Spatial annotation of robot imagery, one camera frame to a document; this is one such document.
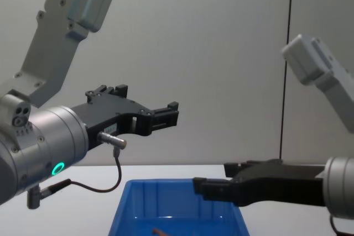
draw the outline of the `green led ring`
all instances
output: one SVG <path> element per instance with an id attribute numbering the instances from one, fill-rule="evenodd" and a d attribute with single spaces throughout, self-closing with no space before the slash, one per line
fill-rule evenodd
<path id="1" fill-rule="evenodd" d="M 58 173 L 60 173 L 61 171 L 63 171 L 65 167 L 64 162 L 60 162 L 57 165 L 55 165 L 55 167 L 53 168 L 53 171 L 51 171 L 52 175 L 57 175 Z"/>

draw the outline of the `white wall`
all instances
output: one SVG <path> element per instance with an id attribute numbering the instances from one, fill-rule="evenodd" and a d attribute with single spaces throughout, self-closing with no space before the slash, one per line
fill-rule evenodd
<path id="1" fill-rule="evenodd" d="M 0 0 L 0 82 L 14 74 L 45 0 Z M 124 135 L 123 164 L 209 164 L 279 156 L 289 0 L 113 0 L 103 28 L 80 44 L 61 92 L 45 107 L 85 102 L 100 84 L 160 108 L 178 126 Z M 83 164 L 113 164 L 102 146 Z"/>
<path id="2" fill-rule="evenodd" d="M 299 33 L 320 37 L 342 65 L 354 72 L 353 0 L 293 0 L 290 38 Z M 288 69 L 283 158 L 325 162 L 353 156 L 354 135 L 347 132 L 325 96 L 302 86 Z"/>

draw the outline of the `white table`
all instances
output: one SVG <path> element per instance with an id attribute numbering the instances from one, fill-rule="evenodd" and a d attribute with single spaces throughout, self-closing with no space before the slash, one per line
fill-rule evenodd
<path id="1" fill-rule="evenodd" d="M 26 193 L 13 198 L 0 206 L 0 235 L 107 235 L 128 180 L 225 176 L 222 165 L 123 166 L 122 171 L 122 183 L 111 193 L 99 194 L 69 186 L 41 201 L 40 208 L 33 211 L 26 207 Z M 97 188 L 109 188 L 117 181 L 117 169 L 114 166 L 71 167 L 42 183 L 41 187 L 66 178 Z M 243 207 L 241 211 L 251 236 L 334 235 L 326 208 L 259 202 Z M 336 221 L 336 224 L 340 229 L 354 232 L 352 222 Z"/>

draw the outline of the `blue tray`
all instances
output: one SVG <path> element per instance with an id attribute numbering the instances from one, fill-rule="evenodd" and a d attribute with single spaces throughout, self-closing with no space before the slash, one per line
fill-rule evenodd
<path id="1" fill-rule="evenodd" d="M 237 207 L 204 201 L 191 179 L 127 182 L 109 236 L 148 236 L 154 228 L 170 236 L 249 236 Z"/>

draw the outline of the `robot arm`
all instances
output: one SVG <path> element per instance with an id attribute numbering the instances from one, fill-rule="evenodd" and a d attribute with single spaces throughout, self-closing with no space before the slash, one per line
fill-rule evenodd
<path id="1" fill-rule="evenodd" d="M 88 91 L 87 102 L 74 108 L 31 113 L 31 105 L 40 107 L 61 89 L 79 42 L 100 29 L 110 3 L 46 0 L 45 11 L 38 13 L 21 71 L 0 86 L 0 204 L 29 191 L 28 206 L 37 208 L 39 197 L 50 195 L 48 190 L 40 194 L 38 184 L 90 149 L 109 143 L 117 161 L 119 149 L 126 146 L 118 135 L 147 136 L 176 125 L 178 103 L 150 110 L 126 99 L 126 85 Z"/>
<path id="2" fill-rule="evenodd" d="M 323 41 L 299 35 L 282 52 L 298 80 L 315 84 L 354 133 L 354 81 Z M 266 200 L 326 206 L 333 217 L 354 219 L 354 158 L 330 158 L 325 167 L 248 161 L 225 164 L 225 172 L 232 180 L 194 178 L 195 192 L 237 206 Z"/>

